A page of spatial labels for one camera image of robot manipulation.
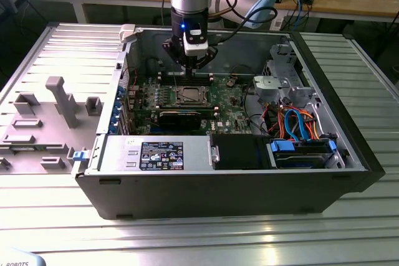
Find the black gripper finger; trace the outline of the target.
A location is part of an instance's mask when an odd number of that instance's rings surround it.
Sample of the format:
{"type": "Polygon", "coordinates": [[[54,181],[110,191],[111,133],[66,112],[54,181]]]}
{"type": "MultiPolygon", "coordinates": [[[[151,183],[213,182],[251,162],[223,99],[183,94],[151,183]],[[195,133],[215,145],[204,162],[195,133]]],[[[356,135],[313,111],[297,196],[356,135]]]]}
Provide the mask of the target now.
{"type": "Polygon", "coordinates": [[[209,64],[213,59],[215,59],[217,54],[217,48],[209,48],[203,57],[191,57],[191,75],[193,75],[197,70],[202,69],[204,66],[209,64]]]}
{"type": "Polygon", "coordinates": [[[183,39],[168,38],[162,43],[162,47],[176,64],[184,68],[185,77],[190,78],[192,76],[192,58],[185,54],[183,39]]]}

